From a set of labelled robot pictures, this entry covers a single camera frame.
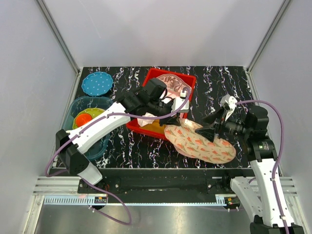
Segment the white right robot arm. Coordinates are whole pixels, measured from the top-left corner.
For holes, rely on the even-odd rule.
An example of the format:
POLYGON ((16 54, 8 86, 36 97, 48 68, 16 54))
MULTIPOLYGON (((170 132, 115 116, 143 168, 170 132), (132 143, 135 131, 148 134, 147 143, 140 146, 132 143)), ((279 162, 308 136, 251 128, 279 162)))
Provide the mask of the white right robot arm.
POLYGON ((247 158, 258 186, 256 194, 244 176, 225 175, 221 187, 235 193, 249 219, 252 234, 302 234, 304 228, 295 224, 285 200, 278 173, 279 154, 267 135, 268 112, 261 106, 248 109, 244 120, 225 120, 227 111, 221 108, 205 118, 208 126, 195 132, 210 141, 222 134, 238 136, 247 147, 247 158))

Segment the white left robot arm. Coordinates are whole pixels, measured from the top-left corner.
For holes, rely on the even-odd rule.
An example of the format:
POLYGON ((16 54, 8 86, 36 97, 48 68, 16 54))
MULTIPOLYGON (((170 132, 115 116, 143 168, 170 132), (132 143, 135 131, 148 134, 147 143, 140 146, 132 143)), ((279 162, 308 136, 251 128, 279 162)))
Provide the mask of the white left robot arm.
POLYGON ((166 84, 153 78, 144 86, 128 91, 118 98, 102 114, 74 130, 56 133, 56 152, 69 174, 79 176, 88 183, 94 193, 105 188, 100 170, 85 153, 100 139, 132 119, 159 120, 160 124, 175 124, 179 113, 189 109, 190 87, 184 87, 180 95, 164 103, 166 84))

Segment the pink satin bra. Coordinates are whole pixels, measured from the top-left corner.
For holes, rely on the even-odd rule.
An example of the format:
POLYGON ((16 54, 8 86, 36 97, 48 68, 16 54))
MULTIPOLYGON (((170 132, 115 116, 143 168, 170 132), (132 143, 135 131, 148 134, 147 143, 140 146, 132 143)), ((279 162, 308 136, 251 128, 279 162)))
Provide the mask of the pink satin bra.
POLYGON ((157 79, 166 84, 167 91, 162 94, 162 98, 176 98, 180 96, 180 92, 183 91, 184 88, 188 87, 192 89, 191 86, 184 82, 180 77, 173 74, 163 74, 158 76, 157 79))

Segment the mustard yellow garment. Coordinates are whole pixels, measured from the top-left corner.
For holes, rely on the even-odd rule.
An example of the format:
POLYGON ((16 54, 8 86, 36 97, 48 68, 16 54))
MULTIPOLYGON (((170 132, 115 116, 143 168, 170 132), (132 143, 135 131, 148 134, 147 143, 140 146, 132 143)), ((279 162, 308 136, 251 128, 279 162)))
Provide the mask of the mustard yellow garment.
POLYGON ((166 125, 160 125, 159 119, 156 120, 147 120, 147 119, 138 119, 137 120, 140 129, 154 132, 157 134, 164 134, 166 125))

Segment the white and pink garments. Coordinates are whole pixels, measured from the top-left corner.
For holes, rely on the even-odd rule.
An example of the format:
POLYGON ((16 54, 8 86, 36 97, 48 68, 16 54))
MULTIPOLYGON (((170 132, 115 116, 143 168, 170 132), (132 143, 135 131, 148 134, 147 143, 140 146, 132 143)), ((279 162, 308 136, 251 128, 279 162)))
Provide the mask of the white and pink garments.
POLYGON ((143 127, 147 124, 152 124, 157 119, 160 120, 159 117, 166 116, 172 112, 172 105, 174 102, 174 98, 166 97, 164 99, 159 100, 151 100, 149 101, 144 108, 142 108, 141 118, 138 118, 138 124, 143 127))

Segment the red plastic bin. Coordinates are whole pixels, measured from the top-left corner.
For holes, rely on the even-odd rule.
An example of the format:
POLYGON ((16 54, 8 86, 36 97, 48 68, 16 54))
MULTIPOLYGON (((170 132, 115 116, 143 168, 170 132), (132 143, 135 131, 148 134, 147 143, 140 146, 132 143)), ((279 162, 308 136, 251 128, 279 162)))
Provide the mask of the red plastic bin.
MULTIPOLYGON (((167 91, 163 92, 161 96, 162 98, 166 97, 166 99, 164 99, 165 103, 168 103, 173 98, 179 97, 180 92, 186 86, 189 86, 192 92, 195 89, 196 84, 195 76, 151 68, 147 73, 143 85, 146 85, 147 82, 153 78, 157 78, 163 81, 167 86, 167 91)), ((142 135, 162 140, 166 139, 164 134, 164 129, 166 126, 165 125, 161 126, 159 124, 158 119, 156 120, 146 120, 140 118, 134 119, 129 123, 127 123, 126 127, 135 133, 139 133, 142 135)))

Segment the green dotted plate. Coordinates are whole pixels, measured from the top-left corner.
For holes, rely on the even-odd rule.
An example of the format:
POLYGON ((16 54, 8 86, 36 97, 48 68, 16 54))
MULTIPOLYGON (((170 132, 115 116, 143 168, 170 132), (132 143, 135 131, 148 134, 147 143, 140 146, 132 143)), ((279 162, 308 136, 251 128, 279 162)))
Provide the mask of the green dotted plate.
POLYGON ((87 108, 77 114, 73 120, 72 129, 79 128, 84 124, 90 122, 100 114, 104 112, 104 109, 101 108, 87 108))

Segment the blue dotted plate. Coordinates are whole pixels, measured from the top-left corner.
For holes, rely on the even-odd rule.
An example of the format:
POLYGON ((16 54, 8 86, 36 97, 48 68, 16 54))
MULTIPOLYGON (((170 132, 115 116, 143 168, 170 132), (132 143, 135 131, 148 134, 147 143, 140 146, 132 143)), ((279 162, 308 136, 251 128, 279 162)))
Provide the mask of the blue dotted plate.
POLYGON ((106 72, 94 72, 83 79, 81 88, 91 97, 105 95, 113 87, 113 78, 106 72))

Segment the orange plastic cup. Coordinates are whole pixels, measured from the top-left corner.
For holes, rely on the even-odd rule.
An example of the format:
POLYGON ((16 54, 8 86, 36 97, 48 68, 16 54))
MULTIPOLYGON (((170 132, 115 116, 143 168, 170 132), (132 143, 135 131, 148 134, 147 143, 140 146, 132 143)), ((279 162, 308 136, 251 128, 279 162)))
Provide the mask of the orange plastic cup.
POLYGON ((88 113, 82 113, 76 117, 75 125, 81 127, 92 120, 92 116, 88 113))

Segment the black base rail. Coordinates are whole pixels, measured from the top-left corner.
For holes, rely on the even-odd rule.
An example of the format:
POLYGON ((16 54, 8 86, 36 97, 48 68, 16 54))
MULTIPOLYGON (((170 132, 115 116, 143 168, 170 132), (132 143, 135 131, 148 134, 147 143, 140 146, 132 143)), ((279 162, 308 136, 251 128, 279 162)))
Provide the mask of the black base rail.
POLYGON ((254 177, 251 168, 234 169, 101 169, 95 187, 114 194, 134 192, 232 193, 230 180, 254 177))

